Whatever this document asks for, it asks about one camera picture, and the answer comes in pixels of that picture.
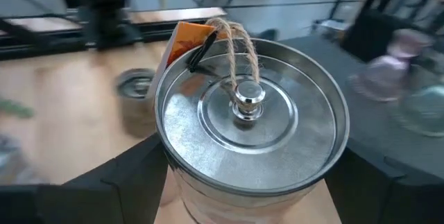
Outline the pink glass candle holder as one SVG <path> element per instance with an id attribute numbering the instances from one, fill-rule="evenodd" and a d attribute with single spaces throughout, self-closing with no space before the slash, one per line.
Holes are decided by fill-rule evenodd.
<path id="1" fill-rule="evenodd" d="M 393 32 L 386 53 L 350 76 L 350 86 L 374 101 L 394 101 L 407 83 L 411 61 L 434 43 L 420 31 L 402 28 Z"/>

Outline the black aluminium rig frame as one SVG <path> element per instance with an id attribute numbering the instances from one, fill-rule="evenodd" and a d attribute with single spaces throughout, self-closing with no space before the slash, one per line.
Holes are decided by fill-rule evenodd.
<path id="1" fill-rule="evenodd" d="M 86 9 L 70 15 L 0 18 L 0 61 L 159 42 L 170 38 L 179 21 L 203 24 L 226 15 L 219 7 L 135 12 L 125 8 L 119 25 L 123 35 L 114 39 L 94 30 Z"/>

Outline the green glass candle holder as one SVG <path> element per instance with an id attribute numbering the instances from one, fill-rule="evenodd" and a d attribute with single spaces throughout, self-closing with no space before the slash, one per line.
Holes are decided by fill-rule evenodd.
<path id="1" fill-rule="evenodd" d="M 393 116 L 406 129 L 428 137 L 444 137 L 444 85 L 431 85 L 395 102 Z"/>

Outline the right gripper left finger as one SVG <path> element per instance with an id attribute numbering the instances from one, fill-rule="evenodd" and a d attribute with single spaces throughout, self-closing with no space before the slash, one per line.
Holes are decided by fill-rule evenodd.
<path id="1" fill-rule="evenodd" d="M 154 224 L 166 175 L 153 134 L 64 184 L 0 186 L 0 224 Z"/>

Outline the green succulent plant in pot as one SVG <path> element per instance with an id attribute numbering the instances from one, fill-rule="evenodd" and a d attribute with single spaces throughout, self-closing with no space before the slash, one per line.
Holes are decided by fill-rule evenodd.
<path id="1" fill-rule="evenodd" d="M 33 112 L 17 101 L 0 97 L 0 112 L 16 115 L 20 118 L 30 118 Z M 0 133 L 0 185 L 33 184 L 38 177 L 24 158 L 18 142 Z"/>

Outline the tin candle holder orange label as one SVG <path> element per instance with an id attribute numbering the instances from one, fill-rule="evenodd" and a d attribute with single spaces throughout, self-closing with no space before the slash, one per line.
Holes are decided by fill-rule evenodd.
<path id="1" fill-rule="evenodd" d="M 115 89 L 123 129 L 129 135 L 145 139 L 155 132 L 152 99 L 148 90 L 153 82 L 152 69 L 129 69 L 116 77 Z"/>

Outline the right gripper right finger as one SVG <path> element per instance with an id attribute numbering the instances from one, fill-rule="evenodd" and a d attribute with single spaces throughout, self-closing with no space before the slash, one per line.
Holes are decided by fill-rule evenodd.
<path id="1" fill-rule="evenodd" d="M 342 224 L 444 224 L 444 180 L 346 148 L 325 179 Z"/>

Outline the tin candle holder pale label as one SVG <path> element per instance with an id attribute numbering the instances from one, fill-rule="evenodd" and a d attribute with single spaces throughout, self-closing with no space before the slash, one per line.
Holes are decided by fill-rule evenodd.
<path id="1" fill-rule="evenodd" d="M 337 163 L 348 106 L 313 58 L 219 17 L 173 30 L 149 94 L 200 224 L 274 224 Z"/>

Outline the black perforated metal riser shelf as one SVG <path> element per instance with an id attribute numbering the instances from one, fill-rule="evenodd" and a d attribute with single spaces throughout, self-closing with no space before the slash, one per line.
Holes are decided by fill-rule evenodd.
<path id="1" fill-rule="evenodd" d="M 426 137 L 403 128 L 391 117 L 387 104 L 372 101 L 351 88 L 349 76 L 361 70 L 364 63 L 315 35 L 280 43 L 315 59 L 333 76 L 349 107 L 352 139 L 390 160 L 444 180 L 444 137 Z"/>

